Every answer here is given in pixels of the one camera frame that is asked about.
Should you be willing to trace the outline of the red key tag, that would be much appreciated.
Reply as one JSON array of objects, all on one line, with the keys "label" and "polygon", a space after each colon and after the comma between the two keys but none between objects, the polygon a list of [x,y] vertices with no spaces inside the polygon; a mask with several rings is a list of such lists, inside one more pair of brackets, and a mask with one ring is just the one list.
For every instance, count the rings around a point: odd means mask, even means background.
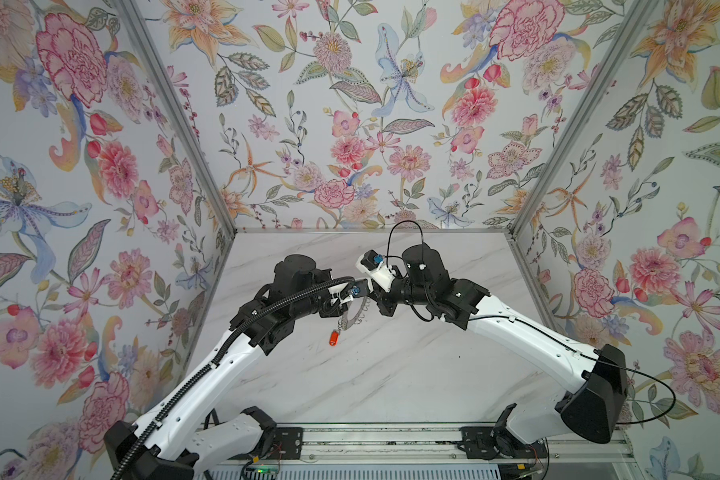
[{"label": "red key tag", "polygon": [[330,338],[329,338],[329,345],[330,345],[330,346],[336,346],[336,345],[337,345],[338,340],[339,340],[339,337],[340,337],[340,334],[341,334],[341,330],[340,330],[339,328],[334,329],[334,330],[331,332]]}]

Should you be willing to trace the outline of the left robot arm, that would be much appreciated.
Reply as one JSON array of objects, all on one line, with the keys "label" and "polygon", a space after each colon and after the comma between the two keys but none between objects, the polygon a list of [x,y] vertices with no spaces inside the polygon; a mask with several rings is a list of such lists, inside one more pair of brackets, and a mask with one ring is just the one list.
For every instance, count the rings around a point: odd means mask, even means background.
[{"label": "left robot arm", "polygon": [[243,304],[229,329],[166,398],[132,423],[116,422],[104,436],[115,479],[193,479],[230,458],[251,461],[273,448],[276,422],[258,407],[203,429],[237,377],[294,330],[297,320],[339,318],[373,291],[368,275],[333,277],[305,255],[276,264],[274,279]]}]

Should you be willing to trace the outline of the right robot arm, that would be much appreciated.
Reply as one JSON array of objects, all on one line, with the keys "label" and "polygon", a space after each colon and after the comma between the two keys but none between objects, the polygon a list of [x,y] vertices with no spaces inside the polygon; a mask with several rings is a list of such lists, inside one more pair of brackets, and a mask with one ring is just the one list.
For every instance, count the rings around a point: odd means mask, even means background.
[{"label": "right robot arm", "polygon": [[554,381],[545,392],[508,405],[496,423],[502,432],[521,444],[568,433],[595,444],[611,441],[627,396],[621,350],[574,341],[487,288],[451,277],[427,244],[405,250],[402,263],[402,270],[392,268],[374,250],[356,263],[382,315],[393,315],[399,305],[422,306],[435,319],[503,345]]}]

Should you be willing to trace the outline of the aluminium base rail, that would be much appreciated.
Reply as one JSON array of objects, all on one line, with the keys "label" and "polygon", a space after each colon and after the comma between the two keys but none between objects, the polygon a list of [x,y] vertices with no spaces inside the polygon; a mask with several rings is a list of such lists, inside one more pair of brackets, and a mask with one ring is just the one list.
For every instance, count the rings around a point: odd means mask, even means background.
[{"label": "aluminium base rail", "polygon": [[640,479],[627,437],[606,445],[565,434],[516,458],[491,457],[486,423],[284,424],[256,463],[228,460],[206,479]]}]

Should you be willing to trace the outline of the left aluminium corner post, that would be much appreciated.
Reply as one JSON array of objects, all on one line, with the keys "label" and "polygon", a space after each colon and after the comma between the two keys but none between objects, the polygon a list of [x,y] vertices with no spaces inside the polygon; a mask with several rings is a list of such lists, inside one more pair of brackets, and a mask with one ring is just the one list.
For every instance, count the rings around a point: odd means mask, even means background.
[{"label": "left aluminium corner post", "polygon": [[134,1],[114,0],[113,5],[121,22],[125,26],[129,38],[135,44],[136,50],[145,61],[147,74],[152,81],[158,98],[165,105],[165,114],[174,128],[179,140],[187,151],[190,163],[195,167],[200,183],[205,189],[216,219],[221,228],[234,239],[237,233],[233,220],[222,199],[220,189],[216,184],[209,164],[202,151],[201,144],[192,129],[190,120],[183,113],[182,102],[171,82],[167,67],[151,39],[146,21]]}]

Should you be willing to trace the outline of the aluminium corner post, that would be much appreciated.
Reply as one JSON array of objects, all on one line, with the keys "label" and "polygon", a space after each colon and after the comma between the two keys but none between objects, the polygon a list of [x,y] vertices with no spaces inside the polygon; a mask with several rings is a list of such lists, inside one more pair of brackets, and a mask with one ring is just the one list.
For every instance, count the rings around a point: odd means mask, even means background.
[{"label": "aluminium corner post", "polygon": [[190,120],[183,113],[182,102],[171,82],[167,67],[151,39],[146,21],[134,1],[114,0],[113,5],[121,22],[125,26],[129,38],[135,44],[136,50],[145,61],[147,74],[152,81],[158,98],[165,105],[165,114],[174,128],[179,140],[187,151],[190,163],[195,167],[200,183],[205,189],[216,219],[221,228],[234,239],[237,233],[233,220],[222,199],[220,189],[216,184],[209,164],[202,151],[201,144],[192,129]]},{"label": "aluminium corner post", "polygon": [[632,45],[637,41],[639,34],[654,10],[655,6],[651,1],[639,0],[635,1],[627,11],[622,26],[601,62],[601,69],[594,76],[590,86],[573,111],[569,125],[564,129],[559,142],[553,148],[549,160],[545,163],[545,167],[531,189],[520,213],[516,216],[511,227],[506,230],[513,240],[517,240],[522,231],[531,223],[533,215],[540,206],[557,172],[562,167],[578,137],[584,131],[596,107],[605,98],[619,68],[628,57]]}]

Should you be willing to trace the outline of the right aluminium corner post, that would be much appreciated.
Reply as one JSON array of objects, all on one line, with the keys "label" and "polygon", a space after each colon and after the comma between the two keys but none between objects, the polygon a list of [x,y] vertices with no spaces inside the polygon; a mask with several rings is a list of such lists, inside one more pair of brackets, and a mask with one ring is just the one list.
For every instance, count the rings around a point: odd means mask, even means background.
[{"label": "right aluminium corner post", "polygon": [[639,34],[654,10],[655,6],[651,1],[639,0],[635,1],[627,11],[622,26],[601,62],[601,69],[594,76],[590,86],[573,111],[569,125],[564,129],[559,142],[553,148],[549,160],[545,163],[545,167],[531,189],[520,213],[516,216],[511,227],[506,230],[513,240],[517,240],[522,231],[531,223],[533,215],[540,206],[557,172],[562,167],[578,137],[584,131],[596,107],[605,98],[619,68],[628,57],[632,45],[637,41]]}]

